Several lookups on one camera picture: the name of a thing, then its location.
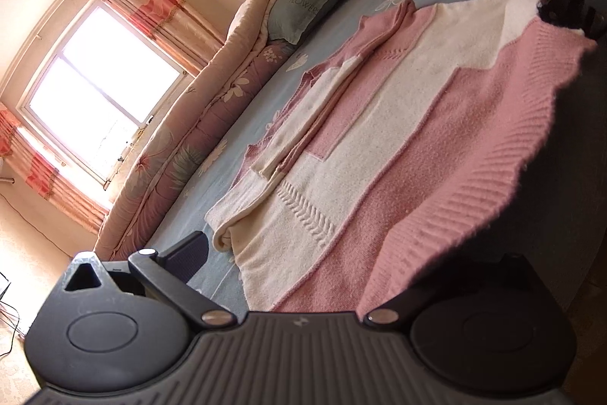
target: pillow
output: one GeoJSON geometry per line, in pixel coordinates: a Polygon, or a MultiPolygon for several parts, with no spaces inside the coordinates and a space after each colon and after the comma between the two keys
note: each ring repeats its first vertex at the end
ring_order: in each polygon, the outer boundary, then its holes
{"type": "Polygon", "coordinates": [[[269,40],[283,39],[298,45],[337,1],[277,0],[269,13],[269,40]]]}

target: cable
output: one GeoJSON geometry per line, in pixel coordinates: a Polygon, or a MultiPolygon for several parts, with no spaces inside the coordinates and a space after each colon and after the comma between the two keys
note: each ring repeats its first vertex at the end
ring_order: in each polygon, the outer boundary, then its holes
{"type": "MultiPolygon", "coordinates": [[[[8,355],[9,353],[11,353],[13,351],[14,336],[17,333],[17,326],[19,326],[19,321],[21,321],[21,318],[19,317],[19,311],[17,311],[13,306],[11,306],[10,304],[7,304],[6,302],[2,302],[2,301],[0,301],[0,304],[5,305],[6,307],[10,307],[15,313],[17,313],[17,315],[16,315],[16,318],[17,318],[16,324],[13,326],[13,325],[7,323],[7,325],[10,328],[13,328],[13,336],[10,338],[10,348],[8,349],[8,352],[0,353],[0,358],[2,358],[5,355],[8,355]]],[[[4,311],[4,310],[1,310],[1,309],[0,309],[0,314],[3,314],[3,315],[6,314],[8,316],[8,313],[6,311],[4,311]]]]}
{"type": "Polygon", "coordinates": [[[19,210],[17,210],[13,205],[10,204],[10,201],[8,201],[6,199],[6,196],[2,193],[0,193],[0,196],[2,196],[2,198],[4,198],[4,201],[6,201],[8,203],[8,205],[17,212],[17,214],[23,218],[23,220],[25,220],[25,222],[27,222],[34,230],[36,230],[41,236],[43,236],[46,240],[48,240],[51,244],[53,244],[53,246],[55,246],[57,249],[59,249],[63,254],[65,254],[66,256],[68,256],[69,259],[72,258],[72,256],[70,256],[68,253],[66,253],[63,249],[61,249],[57,244],[55,244],[53,241],[51,241],[46,235],[44,235],[40,230],[38,230],[38,228],[36,228],[35,225],[32,225],[32,223],[27,220],[23,215],[21,215],[21,212],[19,212],[19,210]]]}

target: ridged black surface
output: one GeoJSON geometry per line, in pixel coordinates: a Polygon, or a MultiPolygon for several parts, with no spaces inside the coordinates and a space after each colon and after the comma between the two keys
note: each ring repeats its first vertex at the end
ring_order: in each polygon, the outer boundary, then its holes
{"type": "Polygon", "coordinates": [[[520,400],[471,397],[436,381],[396,333],[366,329],[353,313],[251,313],[207,333],[169,375],[114,397],[44,389],[31,405],[395,404],[571,405],[557,391],[520,400]]]}

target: red and beige curtain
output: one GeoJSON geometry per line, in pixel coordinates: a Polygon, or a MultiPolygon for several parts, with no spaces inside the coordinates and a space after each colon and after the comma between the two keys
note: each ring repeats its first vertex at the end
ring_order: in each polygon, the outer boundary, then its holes
{"type": "Polygon", "coordinates": [[[3,104],[0,104],[0,156],[45,200],[89,232],[96,234],[99,231],[108,208],[62,176],[51,153],[36,142],[3,104]]]}
{"type": "Polygon", "coordinates": [[[194,76],[225,37],[184,0],[103,0],[194,76]]]}

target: pink and white sweater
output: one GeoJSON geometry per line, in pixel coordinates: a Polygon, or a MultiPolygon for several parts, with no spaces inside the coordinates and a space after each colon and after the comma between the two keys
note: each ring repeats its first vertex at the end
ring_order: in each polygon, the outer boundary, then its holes
{"type": "Polygon", "coordinates": [[[407,1],[303,76],[206,215],[251,310],[363,314],[499,215],[594,47],[540,1],[407,1]]]}

